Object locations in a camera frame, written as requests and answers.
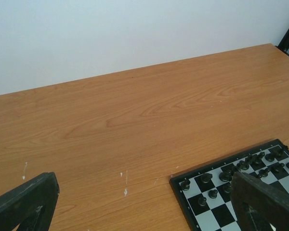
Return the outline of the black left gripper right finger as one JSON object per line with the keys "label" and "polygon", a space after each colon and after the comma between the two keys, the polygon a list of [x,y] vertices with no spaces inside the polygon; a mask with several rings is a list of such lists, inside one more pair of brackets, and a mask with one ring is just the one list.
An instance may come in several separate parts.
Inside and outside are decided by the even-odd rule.
{"label": "black left gripper right finger", "polygon": [[247,174],[233,175],[231,203],[242,231],[289,231],[289,195]]}

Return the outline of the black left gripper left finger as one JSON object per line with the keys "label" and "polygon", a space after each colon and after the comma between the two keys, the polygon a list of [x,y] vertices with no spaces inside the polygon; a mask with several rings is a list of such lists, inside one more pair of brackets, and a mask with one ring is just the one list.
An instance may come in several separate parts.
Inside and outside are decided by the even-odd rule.
{"label": "black left gripper left finger", "polygon": [[44,172],[0,196],[0,231],[47,231],[58,196],[54,172]]}

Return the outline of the black white chessboard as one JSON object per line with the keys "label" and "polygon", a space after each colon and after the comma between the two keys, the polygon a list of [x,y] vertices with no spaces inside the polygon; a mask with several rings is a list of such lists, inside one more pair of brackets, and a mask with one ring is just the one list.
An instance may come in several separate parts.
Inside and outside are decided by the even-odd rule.
{"label": "black white chessboard", "polygon": [[[245,160],[254,154],[264,153],[263,166],[251,166],[248,170],[239,170],[236,165],[240,160]],[[230,193],[223,191],[219,174],[231,170],[244,172],[264,183],[271,185],[289,195],[289,148],[279,139],[243,150],[230,157],[213,161],[202,167],[196,167],[186,173],[170,179],[171,188],[176,196],[185,219],[192,231],[238,231],[240,227],[231,203]],[[212,179],[202,183],[200,177],[204,173],[211,173]],[[190,189],[183,191],[180,187],[185,180],[190,180]],[[210,190],[217,190],[217,198],[211,199]],[[200,207],[200,196],[207,198],[207,205]]]}

